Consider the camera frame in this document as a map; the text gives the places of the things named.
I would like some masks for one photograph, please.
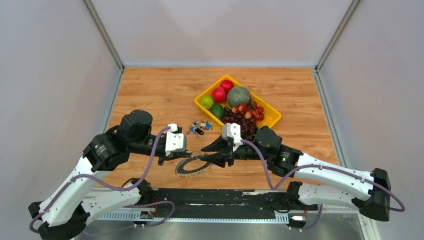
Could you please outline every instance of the green lime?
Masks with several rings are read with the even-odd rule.
[[[214,105],[214,100],[211,96],[204,96],[199,102],[205,109],[210,109]]]
[[[222,120],[224,117],[224,108],[223,106],[219,105],[219,104],[214,104],[211,108],[210,108],[210,112],[217,117],[219,120]]]

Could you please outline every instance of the wooden surface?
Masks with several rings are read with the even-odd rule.
[[[132,110],[148,111],[153,116],[152,134],[169,123],[177,123],[187,132],[191,121],[206,121],[208,117],[195,104],[194,98],[223,75],[230,75],[251,92],[277,109],[281,120],[272,128],[283,143],[318,159],[337,164],[335,151],[322,110],[320,98],[310,68],[231,68],[231,67],[158,67],[126,68],[111,116],[110,127],[118,125]],[[194,155],[213,142],[221,127],[196,138],[187,136],[187,149]],[[131,154],[108,177],[107,183],[120,186],[129,178],[142,175],[148,156]],[[146,177],[153,188],[268,189],[260,161],[236,160],[231,167],[212,166],[195,176],[175,175],[180,159],[158,165],[154,159]],[[195,161],[187,168],[203,165]],[[275,185],[278,176],[272,176]],[[288,182],[280,188],[285,189]]]

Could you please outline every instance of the red apple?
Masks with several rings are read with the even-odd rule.
[[[234,87],[234,83],[228,79],[225,79],[219,86],[224,89],[226,94],[228,94],[228,92]]]
[[[256,108],[256,110],[257,110],[257,112],[258,112],[258,113],[260,113],[260,114],[263,114],[263,113],[264,113],[264,108],[263,108],[263,107],[261,107],[261,106],[258,106],[258,107]]]
[[[244,113],[244,118],[245,119],[250,119],[252,117],[252,112],[251,111],[247,111]]]
[[[240,112],[246,112],[248,110],[248,106],[245,103],[242,103],[239,107],[238,110]]]
[[[258,113],[258,111],[252,111],[252,118],[253,118],[253,119],[257,119],[257,118],[259,118],[259,113]]]
[[[238,107],[238,106],[233,107],[233,108],[231,109],[231,111],[232,111],[233,113],[235,113],[235,114],[240,113],[240,111],[239,111],[239,107]]]
[[[259,119],[255,119],[254,124],[256,125],[256,127],[259,128],[259,126],[261,125],[261,121]]]
[[[217,87],[212,91],[212,99],[215,103],[222,103],[227,99],[224,88]]]

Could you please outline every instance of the white cable connector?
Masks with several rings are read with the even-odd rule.
[[[292,216],[291,219],[293,221],[306,221],[305,216]]]
[[[165,154],[169,156],[172,152],[184,152],[186,150],[186,136],[178,131],[176,123],[168,124],[170,129],[166,132]]]
[[[170,127],[170,129],[168,130],[169,132],[173,133],[178,131],[178,125],[176,123],[168,124],[168,127]]]
[[[228,141],[228,138],[233,139],[234,146],[232,146],[232,150],[233,152],[236,151],[243,144],[240,125],[237,123],[226,123],[222,126],[222,139]]]

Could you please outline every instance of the yellow plastic tray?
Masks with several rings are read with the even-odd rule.
[[[212,91],[215,88],[218,88],[223,80],[230,80],[234,83],[234,86],[242,86],[238,81],[236,81],[234,78],[232,78],[229,75],[224,75],[221,77],[218,81],[216,81],[212,86],[208,87],[204,92],[202,92],[199,96],[197,96],[194,99],[194,103],[202,110],[204,111],[209,117],[211,117],[215,122],[217,122],[219,125],[224,126],[224,123],[220,121],[217,117],[215,117],[209,110],[204,108],[200,104],[200,99],[202,99],[204,96],[211,96]],[[281,113],[277,111],[275,108],[270,106],[268,103],[263,101],[260,97],[256,96],[253,92],[250,92],[250,95],[252,97],[252,100],[255,100],[257,102],[257,105],[260,107],[263,107],[263,115],[265,116],[265,119],[260,121],[261,124],[259,127],[268,126],[269,128],[272,128],[280,119],[281,119]],[[227,103],[227,101],[218,103],[222,107],[230,107]]]

